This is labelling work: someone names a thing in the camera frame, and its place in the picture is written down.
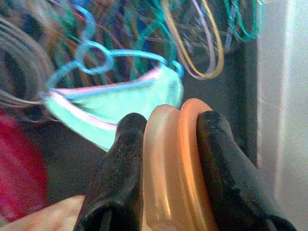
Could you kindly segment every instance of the teal cord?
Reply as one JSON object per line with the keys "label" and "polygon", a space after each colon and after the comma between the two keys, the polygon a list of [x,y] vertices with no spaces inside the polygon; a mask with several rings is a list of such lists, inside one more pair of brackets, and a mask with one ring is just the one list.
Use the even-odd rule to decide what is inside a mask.
{"label": "teal cord", "polygon": [[[229,18],[229,25],[232,28],[232,31],[233,31],[234,35],[238,38],[238,40],[241,41],[241,42],[248,42],[250,40],[255,39],[257,37],[258,33],[259,33],[259,23],[258,23],[258,15],[257,15],[257,0],[252,1],[253,21],[252,21],[252,31],[250,33],[247,32],[247,30],[244,26],[244,23],[243,23],[243,20],[242,20],[242,15],[241,15],[240,8],[239,8],[239,5],[238,5],[238,0],[232,1],[232,4],[234,5],[234,8],[235,8],[236,21],[240,25],[240,28],[241,28],[244,35],[241,35],[236,29],[235,18],[232,16],[232,11],[231,11],[229,0],[224,0],[224,1],[225,1],[227,15],[228,15],[228,18]],[[261,5],[260,5],[260,9],[261,9],[261,16],[260,17],[261,17],[261,19],[260,19],[260,21],[262,21],[263,8],[264,8],[264,3],[261,2]]]}
{"label": "teal cord", "polygon": [[57,21],[60,23],[62,30],[66,34],[71,35],[71,31],[76,29],[76,27],[77,27],[77,21],[74,17],[74,14],[73,14],[72,9],[69,5],[69,2],[67,0],[60,0],[60,4],[66,12],[63,15],[63,17],[58,16]]}
{"label": "teal cord", "polygon": [[[181,0],[180,1],[180,5],[182,5],[186,0]],[[165,18],[164,18],[164,13],[162,10],[162,7],[159,3],[159,1],[154,1],[154,5],[155,7],[153,7],[153,5],[151,5],[147,0],[145,1],[145,3],[147,4],[148,7],[151,8],[152,12],[156,15],[156,19],[152,22],[150,22],[150,24],[144,29],[142,30],[139,34],[140,34],[140,39],[138,39],[133,45],[132,48],[133,49],[137,49],[140,50],[144,47],[144,44],[146,42],[146,38],[149,37],[154,31],[159,30],[162,38],[164,41],[169,41],[170,43],[164,42],[164,50],[165,50],[165,54],[168,60],[168,64],[167,65],[171,65],[171,62],[173,60],[176,59],[177,57],[177,50],[176,47],[174,45],[173,42],[173,37],[170,34],[167,26],[165,25]],[[178,4],[173,4],[172,8],[178,7]],[[133,12],[131,11],[131,9],[129,7],[124,7],[124,28],[126,29],[126,32],[129,35],[132,35],[132,31],[131,31],[131,17],[132,17]],[[111,16],[109,17],[109,20],[112,20],[114,18],[113,14],[111,14]],[[109,49],[112,49],[113,47],[109,45],[109,43],[107,43],[107,37],[109,37],[109,35],[106,35],[105,39],[106,39],[106,46]],[[134,58],[135,62],[134,62],[134,66],[131,68],[131,72],[130,72],[130,80],[134,80],[138,78],[138,74],[136,70],[139,70],[141,74],[145,74],[146,71],[148,70],[148,61],[144,62],[144,59],[141,59],[140,57],[135,57]]]}

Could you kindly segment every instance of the rubber band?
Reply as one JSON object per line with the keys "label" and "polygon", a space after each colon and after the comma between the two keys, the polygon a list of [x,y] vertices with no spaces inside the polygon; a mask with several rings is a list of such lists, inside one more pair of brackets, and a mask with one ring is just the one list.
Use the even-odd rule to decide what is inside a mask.
{"label": "rubber band", "polygon": [[[59,3],[57,3],[56,1],[54,1],[54,0],[49,0],[49,1],[51,1],[51,2],[53,2],[54,4],[56,4],[57,6],[63,8],[63,6],[60,5]],[[95,25],[97,25],[97,24],[95,23],[95,21],[94,21],[94,19],[93,19],[93,16],[92,16],[88,11],[82,9],[82,12],[81,12],[81,13],[85,13],[85,14],[86,14],[86,17],[85,17],[86,19],[85,19],[83,16],[81,16],[80,14],[78,14],[78,13],[73,13],[73,14],[74,14],[79,20],[81,20],[82,22],[85,22],[85,24],[86,24],[85,30],[92,30],[93,33],[85,33],[84,31],[82,32],[82,34],[85,35],[85,36],[84,36],[84,39],[87,39],[87,38],[93,36],[92,34],[95,33],[95,29],[92,29],[92,28],[93,28],[93,27],[95,28]],[[106,31],[106,32],[108,33],[108,35],[111,37],[111,39],[117,44],[117,46],[119,46],[120,48],[123,48],[123,46],[121,45],[121,43],[116,39],[115,36],[113,36],[113,35],[111,34],[111,32],[110,32],[107,28],[103,27],[102,25],[97,25],[97,26],[100,27],[101,29],[103,29],[104,31]],[[74,36],[72,36],[72,35],[70,35],[70,34],[67,34],[67,36],[68,36],[69,38],[73,39],[74,41],[76,41],[76,42],[78,42],[78,43],[81,43],[81,41],[80,41],[79,39],[75,38]],[[97,64],[98,64],[98,61],[97,61],[96,57],[93,55],[93,53],[91,52],[91,50],[89,51],[89,53],[90,53],[90,56],[91,56],[92,60],[93,60],[94,63],[97,65]],[[98,73],[98,76],[99,76],[99,78],[100,78],[102,84],[107,84],[107,82],[106,82],[106,80],[105,80],[105,79],[106,79],[106,75],[103,76],[101,73]],[[121,81],[123,81],[123,79],[117,78],[117,81],[121,82]],[[82,77],[82,82],[89,82],[89,81],[86,80],[86,79],[84,79],[84,77]]]}
{"label": "rubber band", "polygon": [[115,130],[116,124],[108,123],[101,121],[97,119],[96,117],[92,116],[91,114],[83,111],[82,109],[76,107],[74,104],[72,104],[66,97],[61,95],[58,92],[51,92],[51,97],[62,107],[64,107],[66,110],[68,110],[71,114],[76,116],[79,119],[82,119],[83,121],[101,128],[105,130]]}
{"label": "rubber band", "polygon": [[[81,15],[79,15],[78,13],[76,13],[76,16],[80,19],[80,20],[82,20],[82,21],[84,21],[85,19],[81,16]],[[96,23],[96,26],[98,26],[100,29],[102,29],[102,30],[104,30],[107,34],[108,34],[108,36],[112,39],[112,41],[119,47],[119,48],[121,48],[121,49],[124,49],[124,47],[123,47],[123,45],[119,42],[119,40],[112,34],[112,32],[109,30],[109,29],[107,29],[106,27],[104,27],[104,26],[102,26],[101,24],[98,24],[98,23]],[[130,64],[133,64],[134,63],[134,61],[133,61],[133,59],[132,58],[129,58],[128,59],[128,62],[130,63]]]}
{"label": "rubber band", "polygon": [[46,88],[49,90],[56,90],[53,86],[55,86],[68,72],[77,67],[79,67],[79,63],[76,60],[62,66],[60,69],[55,71],[52,77],[47,81]]}
{"label": "rubber band", "polygon": [[212,41],[212,35],[207,27],[207,24],[206,24],[206,21],[204,19],[204,16],[203,16],[203,13],[199,7],[199,4],[197,3],[196,0],[192,0],[193,1],[193,4],[200,16],[200,19],[201,19],[201,23],[205,29],[205,35],[206,35],[206,39],[207,39],[207,43],[208,43],[208,47],[209,47],[209,53],[210,53],[210,63],[208,65],[208,68],[207,68],[207,73],[211,73],[213,72],[214,68],[215,68],[215,65],[216,65],[216,60],[215,60],[215,51],[214,51],[214,46],[213,46],[213,41]]}
{"label": "rubber band", "polygon": [[115,57],[134,56],[134,57],[153,59],[157,60],[160,63],[160,65],[166,65],[167,63],[167,60],[163,56],[146,51],[120,49],[120,50],[111,50],[110,54]]}
{"label": "rubber band", "polygon": [[[232,5],[231,6],[231,17],[232,17],[232,20],[234,20],[235,18],[235,7]],[[232,26],[230,25],[229,23],[229,26],[228,26],[228,30],[227,30],[227,36],[226,36],[226,41],[225,41],[225,51],[226,52],[229,52],[230,49],[231,49],[231,43],[232,43]]]}
{"label": "rubber band", "polygon": [[[169,3],[169,0],[162,0],[162,5],[163,5],[165,15],[166,15],[166,23],[167,23],[171,33],[173,34],[174,38],[176,39],[176,44],[177,44],[177,47],[179,48],[178,53],[179,53],[180,57],[181,58],[185,57],[185,59],[182,60],[183,64],[186,61],[188,62],[188,65],[192,68],[192,70],[197,75],[199,75],[199,76],[193,75],[197,79],[211,79],[211,78],[217,77],[221,73],[222,68],[223,68],[223,63],[224,63],[223,47],[222,47],[222,44],[221,44],[221,39],[220,39],[220,35],[219,35],[219,32],[218,32],[215,20],[213,18],[213,15],[211,13],[209,6],[207,5],[207,2],[205,0],[202,0],[202,3],[203,3],[203,5],[204,5],[204,7],[205,7],[205,9],[208,13],[210,21],[211,21],[211,24],[212,24],[212,27],[213,27],[213,30],[214,30],[214,34],[215,34],[215,37],[216,37],[216,41],[217,41],[217,46],[218,46],[218,64],[216,66],[216,69],[213,70],[211,73],[201,73],[200,71],[197,70],[197,68],[193,64],[192,60],[190,59],[190,57],[188,55],[188,52],[185,49],[183,42],[181,41],[178,30],[175,26],[173,19],[172,19],[171,12],[168,8],[168,3]],[[190,69],[187,68],[187,65],[184,64],[184,66],[187,69],[187,71],[189,71],[191,73]]]}

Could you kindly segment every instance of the red object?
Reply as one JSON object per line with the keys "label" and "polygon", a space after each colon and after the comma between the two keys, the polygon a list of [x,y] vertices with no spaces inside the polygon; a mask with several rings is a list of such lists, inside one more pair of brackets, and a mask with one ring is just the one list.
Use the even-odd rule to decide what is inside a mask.
{"label": "red object", "polygon": [[42,154],[15,119],[0,111],[0,216],[14,221],[38,211],[46,195]]}

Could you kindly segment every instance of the elastic band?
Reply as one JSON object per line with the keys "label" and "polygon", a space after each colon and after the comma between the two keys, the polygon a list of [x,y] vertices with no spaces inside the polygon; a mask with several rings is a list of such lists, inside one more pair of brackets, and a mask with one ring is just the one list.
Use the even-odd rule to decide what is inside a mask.
{"label": "elastic band", "polygon": [[183,54],[183,55],[180,55],[180,57],[184,56],[186,61],[189,64],[189,66],[192,68],[192,70],[196,74],[199,75],[199,76],[193,75],[194,77],[196,77],[197,79],[211,79],[211,78],[217,77],[221,73],[221,71],[222,71],[223,63],[224,63],[223,47],[222,47],[222,44],[221,44],[220,35],[219,35],[219,32],[218,32],[215,20],[213,18],[213,15],[211,13],[211,10],[210,10],[210,8],[207,5],[205,0],[202,0],[202,3],[203,3],[203,5],[204,5],[204,7],[205,7],[205,9],[206,9],[206,11],[208,13],[210,21],[211,21],[211,24],[212,24],[212,27],[213,27],[213,30],[214,30],[214,34],[215,34],[215,37],[216,37],[216,40],[217,40],[217,46],[218,46],[218,64],[217,64],[216,69],[213,70],[211,73],[201,73],[194,66],[192,60],[190,59],[190,57],[188,55],[188,52],[185,49],[185,46],[184,46],[183,42],[181,41],[180,35],[178,33],[178,30],[177,30],[177,28],[175,26],[175,23],[174,23],[173,19],[172,19],[171,12],[170,12],[170,10],[168,8],[169,0],[162,0],[162,5],[163,5],[163,8],[164,8],[164,11],[165,11],[165,14],[166,14],[167,25],[168,25],[171,33],[174,35],[174,38],[176,39],[177,47],[180,47],[180,49],[178,49],[179,54],[181,54],[181,53]]}
{"label": "elastic band", "polygon": [[87,8],[89,6],[89,0],[70,0],[73,4],[80,5],[84,8]]}
{"label": "elastic band", "polygon": [[208,65],[207,71],[206,73],[211,73],[213,72],[213,70],[215,69],[215,65],[216,65],[216,60],[215,60],[215,51],[214,51],[214,45],[213,45],[213,41],[212,41],[212,35],[208,29],[207,23],[204,19],[203,13],[199,7],[199,4],[197,3],[196,0],[192,0],[193,4],[199,14],[201,23],[205,29],[205,35],[206,35],[206,39],[207,39],[207,43],[208,43],[208,48],[209,48],[209,54],[210,54],[210,63]]}
{"label": "elastic band", "polygon": [[55,86],[68,72],[74,70],[78,67],[78,61],[74,60],[71,61],[64,66],[62,66],[60,69],[54,72],[52,77],[47,81],[46,88],[49,90],[56,91],[53,86]]}
{"label": "elastic band", "polygon": [[71,114],[76,116],[87,123],[101,128],[105,130],[115,130],[116,124],[107,123],[97,119],[96,117],[90,115],[89,113],[83,111],[82,109],[73,105],[68,99],[66,99],[63,95],[59,94],[58,92],[51,92],[51,98],[55,100],[61,107],[68,110]]}
{"label": "elastic band", "polygon": [[[6,108],[23,120],[22,122],[45,122],[47,118],[40,108],[43,101],[39,97],[39,92],[44,90],[47,79],[53,73],[53,65],[47,53],[29,35],[2,17],[0,17],[0,47],[3,54],[9,54],[18,64],[22,72],[19,79],[25,82],[24,92],[21,98],[18,98],[13,90],[14,78],[5,74],[8,72],[4,65],[1,73],[4,86],[0,89],[0,107]],[[37,120],[33,120],[30,118],[31,111],[37,109],[39,110],[35,116]]]}
{"label": "elastic band", "polygon": [[175,66],[175,68],[177,69],[177,73],[179,75],[180,78],[182,78],[184,76],[184,68],[181,64],[179,64],[177,61],[172,61],[172,64]]}

